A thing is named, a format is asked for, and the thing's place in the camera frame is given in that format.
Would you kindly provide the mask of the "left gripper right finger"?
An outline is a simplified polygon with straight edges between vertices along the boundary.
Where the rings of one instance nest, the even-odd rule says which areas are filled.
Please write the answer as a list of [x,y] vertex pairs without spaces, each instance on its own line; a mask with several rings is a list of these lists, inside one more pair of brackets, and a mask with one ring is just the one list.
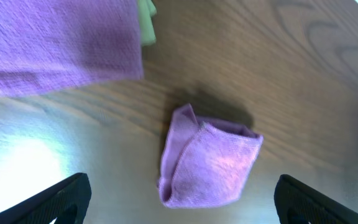
[[358,224],[358,213],[288,174],[280,176],[273,197],[281,224]]

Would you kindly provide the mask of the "purple microfibre cloth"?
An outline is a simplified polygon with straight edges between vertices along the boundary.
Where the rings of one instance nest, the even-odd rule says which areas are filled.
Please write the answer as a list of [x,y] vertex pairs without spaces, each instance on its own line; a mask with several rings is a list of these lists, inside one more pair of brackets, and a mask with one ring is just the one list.
[[239,200],[263,143],[243,124],[177,108],[160,163],[158,192],[168,208],[214,208]]

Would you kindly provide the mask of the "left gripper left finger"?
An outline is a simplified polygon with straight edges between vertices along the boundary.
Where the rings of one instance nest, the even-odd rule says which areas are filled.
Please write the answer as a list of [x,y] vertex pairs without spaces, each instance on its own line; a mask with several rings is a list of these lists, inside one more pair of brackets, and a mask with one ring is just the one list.
[[0,213],[0,224],[83,224],[91,200],[88,175],[76,173]]

